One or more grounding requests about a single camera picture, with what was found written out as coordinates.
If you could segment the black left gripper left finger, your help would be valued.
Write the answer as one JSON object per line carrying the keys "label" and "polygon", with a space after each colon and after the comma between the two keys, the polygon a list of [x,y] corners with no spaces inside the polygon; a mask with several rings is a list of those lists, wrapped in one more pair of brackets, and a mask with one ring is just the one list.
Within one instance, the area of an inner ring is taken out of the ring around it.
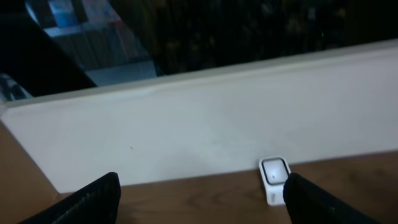
{"label": "black left gripper left finger", "polygon": [[118,174],[109,172],[21,224],[115,224],[120,198]]}

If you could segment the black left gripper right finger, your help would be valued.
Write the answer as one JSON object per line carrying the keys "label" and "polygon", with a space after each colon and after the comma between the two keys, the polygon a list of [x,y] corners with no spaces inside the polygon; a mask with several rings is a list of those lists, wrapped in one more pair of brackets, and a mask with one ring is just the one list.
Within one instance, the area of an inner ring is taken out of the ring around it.
{"label": "black left gripper right finger", "polygon": [[292,224],[377,223],[297,173],[289,174],[283,198]]}

